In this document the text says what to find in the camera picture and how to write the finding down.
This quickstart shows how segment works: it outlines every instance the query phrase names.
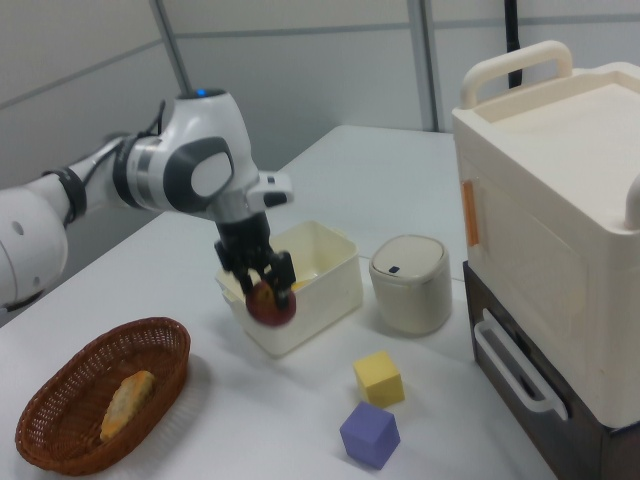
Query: apple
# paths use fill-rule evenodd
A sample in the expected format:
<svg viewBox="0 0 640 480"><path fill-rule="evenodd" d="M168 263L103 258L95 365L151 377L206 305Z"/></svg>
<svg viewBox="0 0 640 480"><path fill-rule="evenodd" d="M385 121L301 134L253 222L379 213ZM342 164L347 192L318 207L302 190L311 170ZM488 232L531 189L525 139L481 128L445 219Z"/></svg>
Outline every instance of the apple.
<svg viewBox="0 0 640 480"><path fill-rule="evenodd" d="M279 327L289 322L296 313L296 296L289 292L289 305L280 310L271 286L262 280L254 285L246 298L247 311L258 322L269 327Z"/></svg>

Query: wicker basket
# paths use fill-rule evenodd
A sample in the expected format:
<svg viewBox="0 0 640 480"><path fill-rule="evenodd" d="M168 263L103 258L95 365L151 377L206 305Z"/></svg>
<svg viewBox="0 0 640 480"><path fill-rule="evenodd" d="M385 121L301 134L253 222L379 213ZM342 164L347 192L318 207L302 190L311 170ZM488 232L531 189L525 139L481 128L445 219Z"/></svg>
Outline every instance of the wicker basket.
<svg viewBox="0 0 640 480"><path fill-rule="evenodd" d="M190 337L169 318L147 318L114 328L78 352L27 404L16 429L25 460L66 475L99 472L128 455L180 394ZM122 380L140 370L156 377L142 410L109 442L102 419Z"/></svg>

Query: table surface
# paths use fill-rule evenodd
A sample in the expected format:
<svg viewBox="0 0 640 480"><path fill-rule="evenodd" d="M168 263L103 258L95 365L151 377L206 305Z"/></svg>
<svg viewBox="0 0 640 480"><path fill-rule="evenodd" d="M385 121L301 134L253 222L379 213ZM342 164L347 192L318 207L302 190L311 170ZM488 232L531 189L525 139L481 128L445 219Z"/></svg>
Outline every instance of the table surface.
<svg viewBox="0 0 640 480"><path fill-rule="evenodd" d="M84 345L150 316L189 330L187 383L143 443L92 478L555 478L473 360L452 136L338 127L284 171L296 201L269 213L272 233L311 219L343 231L360 250L362 307L273 359L234 321L215 282L215 225L162 214L0 328L3 478L58 477L17 453L22 410ZM405 233L441 240L454 277L451 317L420 338L385 326L368 275L368 258ZM352 363L379 350L406 394L387 409L401 443L380 471L348 457L339 434L359 401Z"/></svg>

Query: white plastic container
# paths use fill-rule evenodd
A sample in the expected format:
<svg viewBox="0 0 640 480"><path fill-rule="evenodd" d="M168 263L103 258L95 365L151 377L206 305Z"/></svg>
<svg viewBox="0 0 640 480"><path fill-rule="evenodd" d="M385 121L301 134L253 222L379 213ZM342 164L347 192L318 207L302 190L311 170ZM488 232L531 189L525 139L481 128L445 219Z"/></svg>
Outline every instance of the white plastic container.
<svg viewBox="0 0 640 480"><path fill-rule="evenodd" d="M425 335L451 315L449 252L433 238L401 235L371 257L369 274L385 322Z"/></svg>
<svg viewBox="0 0 640 480"><path fill-rule="evenodd" d="M288 353L362 304L362 277L356 245L317 222L305 222L271 238L275 251L291 254L297 283L296 314L281 327L256 322L233 275L216 280L236 320L272 356Z"/></svg>
<svg viewBox="0 0 640 480"><path fill-rule="evenodd" d="M478 103L550 60L554 78ZM470 267L600 423L639 421L640 68L573 70L544 42L473 67L453 115Z"/></svg>

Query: bread roll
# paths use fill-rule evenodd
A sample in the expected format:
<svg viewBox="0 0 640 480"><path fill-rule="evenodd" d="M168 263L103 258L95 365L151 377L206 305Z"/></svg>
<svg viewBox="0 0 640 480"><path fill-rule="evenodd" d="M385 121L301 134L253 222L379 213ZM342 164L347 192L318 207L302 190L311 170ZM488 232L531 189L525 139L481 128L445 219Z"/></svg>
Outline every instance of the bread roll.
<svg viewBox="0 0 640 480"><path fill-rule="evenodd" d="M107 413L102 420L100 440L111 440L122 428L131 421L142 408L151 394L155 377L141 370L125 378L116 393L113 394Z"/></svg>

